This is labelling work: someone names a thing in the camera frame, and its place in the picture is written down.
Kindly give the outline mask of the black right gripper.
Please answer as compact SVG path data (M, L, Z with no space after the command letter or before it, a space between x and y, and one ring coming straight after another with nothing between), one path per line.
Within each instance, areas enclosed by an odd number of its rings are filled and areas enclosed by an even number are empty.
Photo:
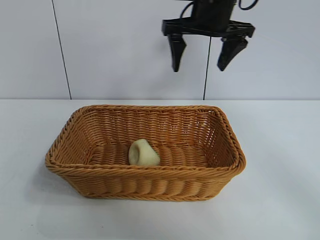
M226 69L233 58L248 45L245 38L227 37L251 38L255 31L251 23L231 19L234 7L240 4L240 0L193 0L185 6L179 18L162 21L162 33L168 38L174 72L179 71L187 46L183 35L221 37L222 48L217 67L221 72Z

